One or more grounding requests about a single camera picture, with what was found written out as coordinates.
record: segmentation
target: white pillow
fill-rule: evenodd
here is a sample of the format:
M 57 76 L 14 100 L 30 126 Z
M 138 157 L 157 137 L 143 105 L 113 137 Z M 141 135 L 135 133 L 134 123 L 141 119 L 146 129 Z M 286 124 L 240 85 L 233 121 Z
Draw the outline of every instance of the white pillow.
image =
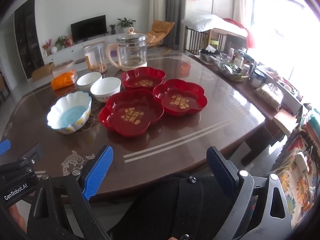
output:
M 181 21 L 182 24 L 197 32 L 205 32 L 223 24 L 224 20 L 214 14 L 191 16 Z

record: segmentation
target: blue liquid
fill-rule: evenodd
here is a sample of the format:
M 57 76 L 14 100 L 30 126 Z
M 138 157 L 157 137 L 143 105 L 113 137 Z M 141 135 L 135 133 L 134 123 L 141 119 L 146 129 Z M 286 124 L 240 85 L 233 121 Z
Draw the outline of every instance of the blue liquid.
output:
M 67 127 L 80 119 L 87 109 L 84 106 L 73 106 L 65 111 L 60 118 L 60 126 Z

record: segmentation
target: white scalloped bowl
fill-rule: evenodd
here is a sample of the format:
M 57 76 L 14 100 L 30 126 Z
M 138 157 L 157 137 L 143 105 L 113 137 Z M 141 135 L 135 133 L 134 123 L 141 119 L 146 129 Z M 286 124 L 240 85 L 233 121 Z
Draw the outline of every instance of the white scalloped bowl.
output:
M 92 98 L 77 91 L 60 98 L 47 115 L 48 126 L 63 134 L 79 130 L 89 119 Z

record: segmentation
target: red flower-shaped bowl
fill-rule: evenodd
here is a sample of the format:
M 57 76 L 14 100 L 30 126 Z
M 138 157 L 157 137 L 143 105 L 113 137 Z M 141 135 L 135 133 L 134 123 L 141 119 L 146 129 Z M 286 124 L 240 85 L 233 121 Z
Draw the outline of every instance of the red flower-shaped bowl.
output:
M 202 87 L 180 79 L 170 79 L 156 86 L 153 95 L 161 100 L 168 114 L 175 116 L 196 114 L 208 104 Z
M 136 89 L 153 91 L 154 87 L 160 85 L 165 77 L 162 70 L 151 67 L 139 67 L 134 70 L 124 72 L 121 76 L 122 84 L 127 91 Z
M 99 114 L 99 121 L 125 137 L 143 134 L 149 125 L 158 122 L 164 113 L 160 101 L 146 90 L 112 95 Z

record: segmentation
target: orange chair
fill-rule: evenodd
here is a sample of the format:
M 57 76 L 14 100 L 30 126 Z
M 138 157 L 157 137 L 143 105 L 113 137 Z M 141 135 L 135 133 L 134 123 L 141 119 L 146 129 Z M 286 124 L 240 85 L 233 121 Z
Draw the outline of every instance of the orange chair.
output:
M 151 27 L 152 30 L 146 34 L 148 48 L 160 45 L 161 41 L 165 38 L 165 36 L 168 35 L 173 26 L 174 23 L 155 20 Z

